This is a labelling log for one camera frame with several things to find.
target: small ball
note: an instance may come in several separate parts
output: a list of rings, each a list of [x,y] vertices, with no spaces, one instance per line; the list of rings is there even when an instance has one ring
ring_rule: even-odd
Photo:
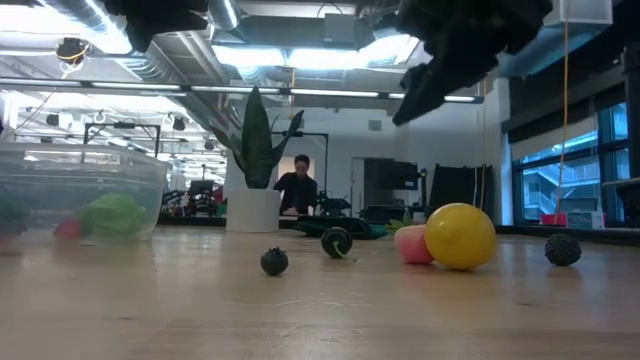
[[[433,261],[424,239],[424,225],[400,228],[393,240],[396,250],[407,264],[429,264]]]
[[[334,259],[342,259],[353,246],[351,234],[341,227],[333,227],[325,231],[320,242],[324,252]]]
[[[580,260],[582,249],[574,238],[565,234],[551,236],[544,246],[544,256],[557,266],[569,266]]]
[[[260,266],[269,276],[278,276],[289,267],[289,257],[280,248],[269,249],[260,258]]]
[[[471,270],[496,253],[496,229],[482,210],[469,204],[445,205],[427,220],[427,248],[440,264],[452,270]]]

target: plastic bin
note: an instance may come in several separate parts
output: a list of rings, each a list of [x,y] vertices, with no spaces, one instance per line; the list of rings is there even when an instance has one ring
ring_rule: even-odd
[[[117,147],[0,144],[0,237],[146,238],[171,164]]]

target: man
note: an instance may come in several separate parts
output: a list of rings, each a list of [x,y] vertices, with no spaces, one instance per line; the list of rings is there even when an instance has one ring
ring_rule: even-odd
[[[307,175],[310,162],[307,155],[296,156],[294,162],[296,171],[282,175],[273,189],[284,191],[280,204],[281,214],[306,215],[309,213],[309,206],[316,206],[318,184]]]

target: dark spiky ball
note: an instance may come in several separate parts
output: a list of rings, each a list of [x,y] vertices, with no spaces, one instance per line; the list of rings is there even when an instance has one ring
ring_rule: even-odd
[[[341,227],[332,227],[325,231],[320,239],[322,249],[334,259],[342,259],[351,250],[351,234]]]
[[[544,256],[557,266],[569,266],[580,260],[582,250],[580,244],[571,236],[556,234],[547,240]]]
[[[260,258],[260,266],[269,276],[278,276],[289,267],[289,257],[285,251],[278,247],[269,249]]]

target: snake plant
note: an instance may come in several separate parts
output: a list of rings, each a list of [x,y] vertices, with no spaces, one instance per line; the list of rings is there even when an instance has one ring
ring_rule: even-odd
[[[273,146],[271,127],[267,112],[262,105],[260,90],[254,87],[249,94],[242,125],[242,138],[228,136],[220,129],[212,129],[218,141],[233,154],[238,167],[244,173],[244,179],[250,189],[266,189],[269,186],[271,172],[278,165],[284,148],[302,123],[304,111],[298,112],[289,125],[284,139]]]

